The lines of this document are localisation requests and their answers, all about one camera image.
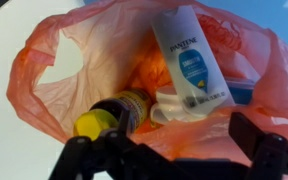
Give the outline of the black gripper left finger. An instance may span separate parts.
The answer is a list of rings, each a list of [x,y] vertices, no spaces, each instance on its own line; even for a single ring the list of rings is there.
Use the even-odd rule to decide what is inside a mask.
[[[93,141],[86,136],[69,139],[49,180],[93,180],[106,171],[114,180],[172,179],[174,166],[145,144],[128,138],[130,112],[124,110],[119,126],[103,130]]]

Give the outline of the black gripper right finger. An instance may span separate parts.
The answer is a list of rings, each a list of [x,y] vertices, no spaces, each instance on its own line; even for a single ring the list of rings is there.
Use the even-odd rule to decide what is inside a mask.
[[[263,132],[240,112],[230,117],[229,135],[252,162],[245,180],[282,180],[288,175],[288,140]]]

